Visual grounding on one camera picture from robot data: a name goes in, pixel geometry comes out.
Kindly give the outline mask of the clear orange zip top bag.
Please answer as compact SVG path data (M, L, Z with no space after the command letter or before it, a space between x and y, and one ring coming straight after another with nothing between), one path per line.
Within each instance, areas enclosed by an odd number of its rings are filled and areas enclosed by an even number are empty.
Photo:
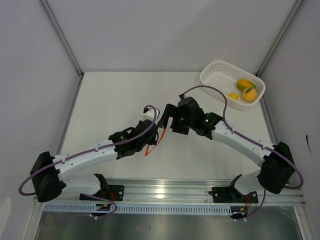
M157 126L159 115L160 110L158 108L156 108L156 112L150 106L143 109L143 120L140 120L136 127L126 128L124 136L120 138L122 141L129 140L141 134L149 126L151 128L135 140L118 146L118 159L132 156L141 152L146 145L155 145L157 143L159 139Z

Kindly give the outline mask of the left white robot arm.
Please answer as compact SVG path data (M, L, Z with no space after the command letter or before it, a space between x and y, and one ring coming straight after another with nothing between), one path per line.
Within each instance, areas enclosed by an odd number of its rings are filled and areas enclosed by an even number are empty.
M49 202L62 194L77 195L81 200L88 199L89 195L97 200L105 199L110 188L102 174L85 178L73 178L72 175L141 152L145 146L155 145L158 136L157 125L146 119L83 151L55 156L48 151L41 153L30 171L38 202Z

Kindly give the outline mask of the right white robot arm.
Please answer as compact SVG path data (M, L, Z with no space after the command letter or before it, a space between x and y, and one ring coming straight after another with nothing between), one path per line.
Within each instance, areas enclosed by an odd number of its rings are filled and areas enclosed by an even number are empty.
M165 129L169 118L172 118L170 128L174 133L187 135L189 130L193 130L199 136L231 147L260 168L233 179L228 196L234 202L263 189L279 194L294 173L290 148L285 143L268 143L237 133L227 126L222 116L213 112L205 113L192 97L183 98L177 106L167 104L158 127Z

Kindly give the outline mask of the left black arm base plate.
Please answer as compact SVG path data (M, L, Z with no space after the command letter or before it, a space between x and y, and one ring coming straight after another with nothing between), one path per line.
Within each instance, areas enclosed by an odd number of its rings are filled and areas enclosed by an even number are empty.
M87 195L81 193L79 199L82 201L98 201L100 199L108 201L122 201L125 193L124 185L109 185L109 189L101 189L94 195Z

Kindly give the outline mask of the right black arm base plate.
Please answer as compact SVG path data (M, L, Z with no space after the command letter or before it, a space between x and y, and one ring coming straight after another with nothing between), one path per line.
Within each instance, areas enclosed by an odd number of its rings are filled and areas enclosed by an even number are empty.
M208 194L212 196L214 203L226 204L257 204L258 194L256 191L242 195L234 187L212 187Z

